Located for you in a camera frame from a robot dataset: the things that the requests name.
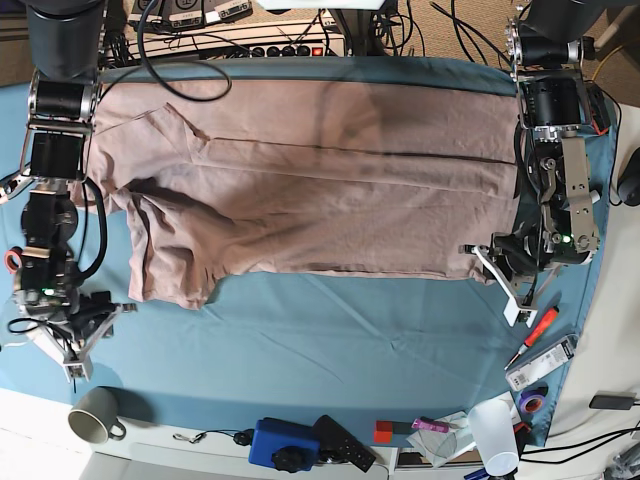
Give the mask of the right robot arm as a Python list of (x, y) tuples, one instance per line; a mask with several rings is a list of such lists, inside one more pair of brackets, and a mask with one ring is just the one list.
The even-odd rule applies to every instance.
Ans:
[[(88, 174), (107, 10), (105, 1), (27, 2), (35, 71), (26, 135), (19, 171), (1, 186), (2, 201), (30, 190), (21, 214), (25, 245), (5, 255), (20, 313), (7, 329), (33, 339), (72, 380), (90, 377), (91, 350), (111, 333), (118, 314), (134, 308), (114, 302), (107, 291), (81, 291), (102, 265), (108, 246), (104, 200)], [(94, 208), (98, 216), (98, 252), (86, 268), (70, 245), (79, 221), (73, 187), (94, 196), (84, 207)]]

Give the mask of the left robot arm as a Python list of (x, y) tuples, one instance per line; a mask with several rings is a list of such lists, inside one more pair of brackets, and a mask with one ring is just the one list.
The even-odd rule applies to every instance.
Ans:
[(530, 2), (506, 28), (507, 61), (519, 115), (514, 150), (521, 187), (538, 208), (529, 223), (497, 234), (491, 256), (514, 277), (536, 278), (557, 264), (579, 264), (600, 246), (590, 196), (590, 163), (579, 131), (593, 123), (581, 66), (583, 43), (549, 37), (541, 2)]

